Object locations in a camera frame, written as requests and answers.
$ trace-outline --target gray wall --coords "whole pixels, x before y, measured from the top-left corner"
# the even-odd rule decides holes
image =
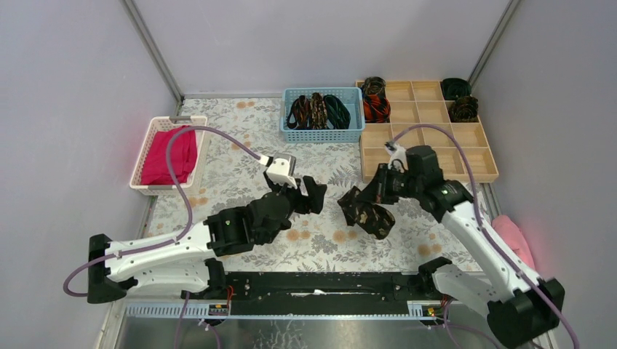
[[[474,90],[503,210],[582,348],[617,348],[616,18],[613,0],[524,1]]]
[[[0,347],[91,348],[108,306],[62,283],[91,235],[135,237],[130,172],[175,102],[119,1],[3,1],[0,47]]]
[[[508,0],[136,2],[192,94],[466,78]]]

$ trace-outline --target folded red fabric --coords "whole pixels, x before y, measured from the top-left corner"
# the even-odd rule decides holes
[[[184,127],[178,127],[167,132],[157,132],[154,135],[150,151],[146,155],[146,160],[143,162],[143,169],[141,170],[142,185],[173,184],[172,176],[167,169],[167,162],[165,161],[165,151],[173,135]],[[197,162],[197,142],[194,130],[178,137],[172,146],[171,155],[173,170],[176,177],[178,177],[178,181],[186,183]]]

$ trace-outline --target robotic arm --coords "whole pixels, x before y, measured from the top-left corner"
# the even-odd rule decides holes
[[[487,221],[490,237],[518,263],[515,271],[481,233],[474,215],[473,198],[458,181],[445,180],[436,153],[421,145],[405,150],[390,144],[390,164],[379,164],[373,181],[355,197],[355,203],[395,204],[415,198],[469,250],[491,285],[461,271],[444,257],[419,268],[426,293],[448,294],[487,318],[493,334],[515,348],[559,325],[558,317],[522,279],[522,274],[561,310],[564,289],[556,280],[543,280],[505,244]],[[375,235],[385,238],[386,234]]]
[[[133,241],[112,241],[104,234],[90,238],[89,260],[105,254],[116,258],[88,268],[88,302],[103,303],[127,294],[161,295],[186,290],[203,297],[216,297],[225,290],[224,271],[215,257],[252,250],[270,244],[281,230],[291,227],[292,213],[319,214],[326,185],[312,177],[303,178],[307,196],[300,191],[301,181],[293,177],[295,157],[276,154],[266,162],[264,172],[270,193],[247,206],[224,209],[198,222],[177,240],[159,248],[163,241],[175,240],[178,232]],[[120,257],[120,251],[143,249]]]

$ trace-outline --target table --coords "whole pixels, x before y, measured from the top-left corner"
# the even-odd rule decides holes
[[[424,212],[416,200],[387,206],[396,218],[388,238],[376,240],[360,227],[348,227],[336,201],[353,185],[363,188],[358,144],[287,144],[279,131],[280,98],[189,99],[181,115],[206,115],[208,126],[221,129],[254,151],[289,153],[298,159],[295,176],[327,183],[321,214],[291,217],[292,227],[274,243],[251,252],[219,258],[227,271],[417,271],[438,256],[467,271],[480,271],[458,239]],[[222,137],[213,136],[199,195],[191,196],[194,222],[220,210],[243,206],[269,191],[265,169]],[[483,214],[489,219],[480,195]],[[146,236],[182,228],[186,208],[179,196],[160,196]]]

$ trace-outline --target wooden tray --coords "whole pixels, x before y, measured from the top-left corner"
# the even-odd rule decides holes
[[[362,83],[363,81],[356,81],[356,86],[360,87]],[[367,124],[360,137],[364,182],[372,180],[377,165],[390,160],[384,143],[414,124],[437,125],[454,135],[463,147],[477,182],[490,183],[497,179],[499,171],[480,117],[480,122],[450,122],[447,108],[453,101],[444,100],[439,81],[387,81],[386,96],[391,106],[390,123]],[[441,132],[434,129],[414,129],[399,139],[399,144],[406,148],[430,145],[437,153],[446,179],[469,181],[469,175],[454,143]]]

